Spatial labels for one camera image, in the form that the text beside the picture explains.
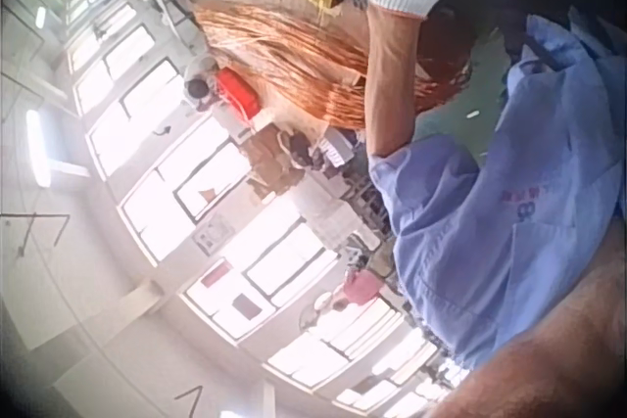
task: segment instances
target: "copper wire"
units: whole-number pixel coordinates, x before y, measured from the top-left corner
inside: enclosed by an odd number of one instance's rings
[[[364,128],[367,53],[344,35],[247,4],[200,8],[196,19],[212,53],[244,77],[261,76],[288,101],[333,126]],[[352,83],[338,70],[349,72]],[[449,102],[469,76],[464,68],[444,83],[417,77],[416,114]]]

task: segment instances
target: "red container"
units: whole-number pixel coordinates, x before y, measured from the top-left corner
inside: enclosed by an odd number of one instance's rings
[[[257,92],[237,72],[221,69],[216,80],[219,93],[242,121],[250,121],[260,111]]]

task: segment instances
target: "blue work shirt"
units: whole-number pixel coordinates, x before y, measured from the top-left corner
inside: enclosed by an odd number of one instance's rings
[[[527,28],[559,69],[524,48],[483,169],[446,135],[370,160],[403,290],[469,369],[573,289],[624,194],[624,58],[541,18]]]

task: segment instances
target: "ceiling light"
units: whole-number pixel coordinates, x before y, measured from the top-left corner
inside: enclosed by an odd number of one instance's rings
[[[37,9],[37,16],[35,17],[35,26],[39,29],[43,28],[43,24],[46,22],[46,9],[39,7]]]
[[[41,120],[39,119],[39,113],[35,110],[26,112],[26,131],[28,134],[30,165],[35,175],[35,181],[42,188],[50,188],[50,165],[48,164],[48,156],[46,156]]]

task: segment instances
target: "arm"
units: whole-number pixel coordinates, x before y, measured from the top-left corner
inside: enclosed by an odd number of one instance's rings
[[[388,157],[414,130],[413,81],[420,23],[438,0],[369,0],[366,147]]]
[[[368,8],[365,143],[370,155],[388,157],[413,136],[415,51],[421,22],[372,5]]]
[[[532,331],[513,340],[429,418],[578,417],[624,387],[625,239],[613,221],[582,280]]]

